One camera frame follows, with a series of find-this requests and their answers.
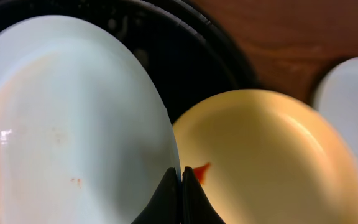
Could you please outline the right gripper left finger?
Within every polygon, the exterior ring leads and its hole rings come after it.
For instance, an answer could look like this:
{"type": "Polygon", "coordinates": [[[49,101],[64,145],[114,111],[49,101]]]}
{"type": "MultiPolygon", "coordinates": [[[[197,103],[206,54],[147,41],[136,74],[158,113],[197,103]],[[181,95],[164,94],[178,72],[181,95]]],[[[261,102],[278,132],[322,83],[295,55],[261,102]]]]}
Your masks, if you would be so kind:
{"type": "Polygon", "coordinates": [[[175,168],[166,170],[150,201],[132,224],[178,224],[178,179],[175,168]]]}

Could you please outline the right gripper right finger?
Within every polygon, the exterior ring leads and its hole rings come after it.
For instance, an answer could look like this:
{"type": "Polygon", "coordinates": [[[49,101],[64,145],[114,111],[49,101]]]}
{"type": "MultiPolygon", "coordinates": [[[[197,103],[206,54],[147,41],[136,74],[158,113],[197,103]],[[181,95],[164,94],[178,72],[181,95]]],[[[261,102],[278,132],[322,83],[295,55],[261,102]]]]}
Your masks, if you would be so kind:
{"type": "Polygon", "coordinates": [[[182,177],[183,223],[225,224],[210,204],[191,167],[185,167],[182,177]]]}

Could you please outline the yellow plate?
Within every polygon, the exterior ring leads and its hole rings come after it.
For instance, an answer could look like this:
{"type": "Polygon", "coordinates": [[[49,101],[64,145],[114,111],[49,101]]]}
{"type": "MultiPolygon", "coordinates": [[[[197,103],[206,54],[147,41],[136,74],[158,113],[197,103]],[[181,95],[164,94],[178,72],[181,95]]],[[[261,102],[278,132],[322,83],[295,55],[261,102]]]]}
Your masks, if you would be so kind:
{"type": "Polygon", "coordinates": [[[306,104],[267,90],[198,103],[173,126],[182,167],[202,175],[226,223],[358,223],[358,168],[306,104]]]}

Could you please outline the light blue plate bottom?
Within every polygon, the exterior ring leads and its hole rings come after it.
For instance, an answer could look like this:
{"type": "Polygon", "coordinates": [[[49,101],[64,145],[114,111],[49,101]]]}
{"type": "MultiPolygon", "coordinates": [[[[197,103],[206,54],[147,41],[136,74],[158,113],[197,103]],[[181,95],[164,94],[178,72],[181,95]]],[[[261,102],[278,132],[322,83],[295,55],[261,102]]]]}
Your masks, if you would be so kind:
{"type": "Polygon", "coordinates": [[[167,169],[167,109],[119,40],[68,16],[0,33],[0,223],[130,223],[167,169]]]}

